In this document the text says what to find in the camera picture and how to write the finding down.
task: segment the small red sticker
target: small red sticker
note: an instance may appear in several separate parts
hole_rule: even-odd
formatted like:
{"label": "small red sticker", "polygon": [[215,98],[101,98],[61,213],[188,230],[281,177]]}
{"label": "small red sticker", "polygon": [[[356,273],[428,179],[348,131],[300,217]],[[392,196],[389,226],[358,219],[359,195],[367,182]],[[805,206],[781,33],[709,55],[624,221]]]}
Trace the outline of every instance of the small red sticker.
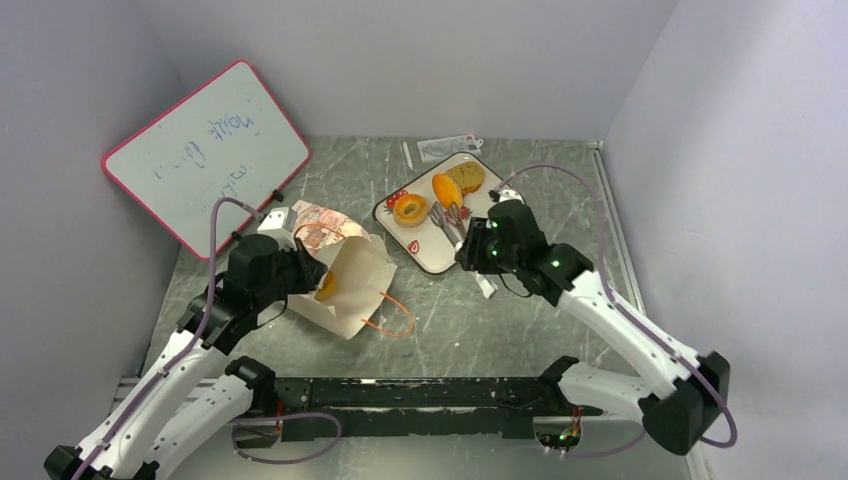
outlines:
{"label": "small red sticker", "polygon": [[397,192],[393,193],[386,200],[386,207],[391,211],[391,209],[395,208],[395,203],[398,201],[398,199],[404,195],[407,195],[408,193],[409,192],[407,192],[406,190],[398,190]]}

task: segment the bread slice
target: bread slice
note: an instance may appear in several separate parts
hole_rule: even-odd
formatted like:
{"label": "bread slice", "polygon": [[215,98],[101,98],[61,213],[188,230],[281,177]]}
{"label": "bread slice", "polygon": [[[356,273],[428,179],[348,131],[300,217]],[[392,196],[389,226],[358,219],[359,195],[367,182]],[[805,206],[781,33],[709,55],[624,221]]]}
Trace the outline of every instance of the bread slice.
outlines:
{"label": "bread slice", "polygon": [[478,162],[470,161],[452,167],[445,174],[456,181],[463,195],[476,192],[483,185],[486,172]]}

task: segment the white wall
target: white wall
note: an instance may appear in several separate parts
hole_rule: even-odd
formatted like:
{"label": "white wall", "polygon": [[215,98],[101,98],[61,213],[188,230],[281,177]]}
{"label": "white wall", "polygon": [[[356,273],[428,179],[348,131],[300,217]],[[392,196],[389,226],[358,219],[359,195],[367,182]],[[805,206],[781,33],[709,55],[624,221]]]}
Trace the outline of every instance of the white wall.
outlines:
{"label": "white wall", "polygon": [[677,0],[138,0],[196,87],[253,62],[318,135],[600,139]]}
{"label": "white wall", "polygon": [[3,478],[46,478],[143,359],[177,243],[100,157],[183,92],[134,3],[0,0]]}
{"label": "white wall", "polygon": [[682,0],[606,138],[649,313],[733,366],[722,480],[848,478],[846,22]]}

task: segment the orange food item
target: orange food item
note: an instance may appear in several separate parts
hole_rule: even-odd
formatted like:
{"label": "orange food item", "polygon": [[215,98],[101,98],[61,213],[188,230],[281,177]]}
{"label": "orange food item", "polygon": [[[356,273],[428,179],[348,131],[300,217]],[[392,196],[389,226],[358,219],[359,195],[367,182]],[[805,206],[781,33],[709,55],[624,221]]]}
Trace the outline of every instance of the orange food item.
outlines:
{"label": "orange food item", "polygon": [[401,196],[395,201],[392,217],[401,227],[412,228],[421,225],[427,218],[427,199],[414,193]]}
{"label": "orange food item", "polygon": [[315,300],[319,302],[323,302],[324,300],[330,298],[336,291],[336,276],[333,275],[333,272],[327,272],[327,278],[324,279],[324,285],[315,292]]}
{"label": "orange food item", "polygon": [[450,207],[451,203],[455,203],[458,207],[462,206],[462,189],[450,175],[444,173],[433,175],[433,193],[445,208]]}

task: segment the red whiteboard frame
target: red whiteboard frame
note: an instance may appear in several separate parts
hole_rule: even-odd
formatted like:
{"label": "red whiteboard frame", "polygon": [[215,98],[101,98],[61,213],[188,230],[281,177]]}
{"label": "red whiteboard frame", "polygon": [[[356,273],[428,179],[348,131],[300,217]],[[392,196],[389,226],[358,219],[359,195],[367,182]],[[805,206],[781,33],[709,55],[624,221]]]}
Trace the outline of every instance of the red whiteboard frame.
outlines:
{"label": "red whiteboard frame", "polygon": [[[168,226],[168,224],[165,223],[164,220],[162,220],[158,215],[156,215],[156,213],[154,213],[153,210],[151,210],[150,207],[147,206],[147,204],[142,202],[141,199],[138,198],[135,195],[135,193],[133,193],[132,190],[130,190],[126,185],[124,185],[120,180],[118,180],[118,178],[115,175],[113,175],[112,172],[109,171],[108,161],[109,161],[109,157],[111,157],[115,152],[117,152],[118,150],[123,148],[126,144],[130,143],[134,138],[136,138],[137,136],[139,136],[142,133],[144,133],[145,131],[147,131],[147,129],[156,125],[157,122],[159,122],[160,120],[165,118],[169,113],[176,110],[180,105],[182,105],[183,103],[188,101],[191,97],[195,96],[198,92],[200,92],[201,90],[206,88],[207,85],[214,82],[218,77],[227,73],[227,71],[229,71],[231,68],[235,67],[236,65],[239,65],[239,64],[242,64],[242,63],[247,65],[248,67],[250,67],[250,70],[253,72],[254,75],[256,75],[256,78],[259,79],[259,83],[262,85],[262,88],[264,88],[265,91],[268,92],[268,96],[271,97],[271,100],[273,100],[274,104],[277,106],[277,108],[280,109],[280,113],[283,114],[283,117],[286,119],[287,122],[289,122],[289,125],[291,126],[292,130],[294,130],[294,133],[297,135],[297,137],[300,139],[301,142],[303,142],[303,145],[306,147],[306,158],[304,158],[303,161],[300,162],[300,164],[297,166],[297,168],[294,169],[294,171],[291,173],[291,175],[289,175],[285,180],[283,180],[283,182],[280,183],[280,186],[277,187],[278,190],[283,188],[283,186],[285,186],[285,184],[287,184],[295,175],[297,175],[297,172],[299,172],[300,169],[303,168],[304,165],[306,165],[306,162],[308,162],[309,159],[312,158],[312,149],[310,149],[309,145],[303,140],[303,135],[301,135],[300,131],[297,129],[297,127],[295,127],[294,123],[292,123],[291,118],[289,118],[288,114],[286,114],[285,110],[283,110],[283,107],[280,105],[280,102],[279,102],[279,100],[277,100],[277,97],[275,97],[274,94],[271,93],[271,90],[268,88],[268,85],[265,83],[264,80],[262,80],[262,76],[260,76],[259,72],[256,70],[256,68],[254,68],[254,66],[251,65],[250,62],[248,62],[245,59],[238,59],[235,62],[231,63],[227,68],[225,68],[224,70],[219,72],[217,75],[215,75],[214,77],[207,80],[205,83],[203,83],[203,85],[197,87],[191,93],[186,95],[185,98],[183,98],[182,100],[180,100],[179,102],[174,104],[174,106],[165,110],[165,112],[163,112],[161,115],[159,115],[158,117],[153,119],[150,123],[145,125],[141,130],[132,134],[129,138],[127,138],[126,140],[124,140],[123,142],[118,144],[117,147],[109,150],[105,155],[103,155],[103,158],[100,160],[100,168],[103,170],[103,173],[105,173],[109,178],[111,178],[115,183],[117,183],[125,192],[127,192],[127,194],[129,194],[130,197],[132,197],[136,202],[138,202],[138,204],[141,205],[142,208],[144,208],[144,210],[147,211],[147,213],[152,215],[153,218],[155,218],[156,221],[159,222],[159,224],[161,224],[163,227],[165,227],[165,229],[168,232],[170,232],[170,234],[173,235],[174,238],[179,240],[180,243],[185,248],[187,248],[195,257],[197,257],[201,260],[208,260],[209,257],[203,257],[200,254],[198,254],[193,248],[191,248],[191,246],[189,246],[185,242],[185,240],[183,240],[179,235],[177,235],[177,233],[174,232],[174,230],[170,226]],[[252,205],[252,206],[254,208],[256,208],[257,210],[261,210],[268,205],[268,202],[270,202],[273,197],[274,197],[273,192],[269,192],[268,198],[266,198],[262,202],[262,204],[260,204],[258,206],[257,205]],[[247,225],[250,223],[252,218],[253,217],[248,215],[247,219],[244,221],[244,223],[242,223],[241,225],[239,225],[238,228],[236,228],[236,231],[240,232],[240,231],[244,230],[244,228],[247,227]],[[218,249],[215,251],[215,254],[217,255],[217,254],[221,253],[225,248],[227,248],[229,246],[230,242],[232,241],[232,239],[233,239],[232,235],[230,237],[228,237],[227,240],[225,240],[224,243],[222,243],[221,246],[218,247]]]}

